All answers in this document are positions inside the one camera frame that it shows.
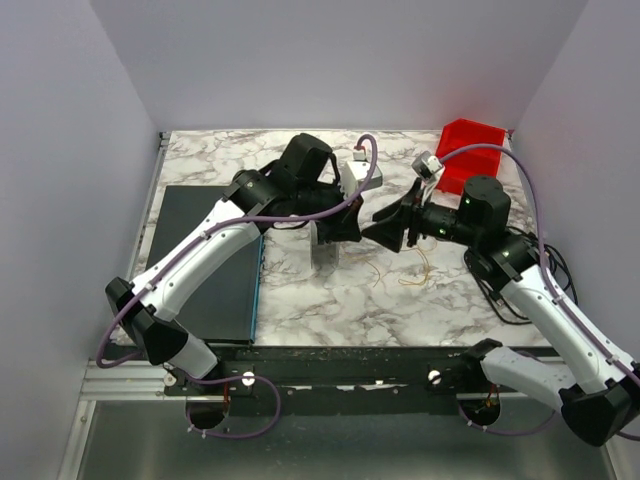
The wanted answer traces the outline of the white perforated cable spool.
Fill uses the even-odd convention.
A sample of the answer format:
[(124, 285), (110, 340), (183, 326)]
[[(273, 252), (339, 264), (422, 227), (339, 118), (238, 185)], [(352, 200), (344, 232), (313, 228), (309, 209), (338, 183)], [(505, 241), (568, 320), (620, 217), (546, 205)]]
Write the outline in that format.
[(310, 227), (310, 258), (314, 270), (328, 272), (339, 264), (339, 245), (321, 237), (320, 225), (312, 222)]

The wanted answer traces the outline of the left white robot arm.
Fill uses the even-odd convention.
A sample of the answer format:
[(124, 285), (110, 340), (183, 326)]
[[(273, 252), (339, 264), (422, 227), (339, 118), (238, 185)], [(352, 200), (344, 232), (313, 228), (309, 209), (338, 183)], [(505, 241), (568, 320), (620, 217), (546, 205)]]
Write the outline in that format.
[(325, 166), (335, 166), (337, 159), (329, 145), (307, 133), (295, 135), (280, 157), (262, 168), (237, 172), (204, 220), (169, 254), (134, 279), (116, 277), (107, 285), (115, 325), (150, 364), (206, 378), (218, 358), (177, 322), (183, 305), (220, 266), (277, 223), (343, 226), (339, 240), (359, 240), (361, 194), (377, 165), (377, 144), (358, 142), (353, 155), (365, 165), (365, 176), (353, 189), (344, 186), (342, 170), (335, 170), (332, 182), (320, 181)]

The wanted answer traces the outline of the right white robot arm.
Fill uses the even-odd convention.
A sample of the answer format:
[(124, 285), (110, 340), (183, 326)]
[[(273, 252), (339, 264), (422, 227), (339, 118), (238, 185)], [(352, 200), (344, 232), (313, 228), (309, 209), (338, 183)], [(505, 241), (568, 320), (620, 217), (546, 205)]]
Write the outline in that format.
[(365, 238), (397, 252), (418, 237), (465, 246), (471, 273), (517, 307), (563, 359), (560, 368), (494, 340), (468, 350), (470, 368), (559, 412), (585, 443), (602, 446), (639, 415), (639, 364), (564, 293), (543, 249), (507, 227), (511, 199), (489, 176), (465, 182), (458, 208), (421, 201), (421, 183), (376, 212)]

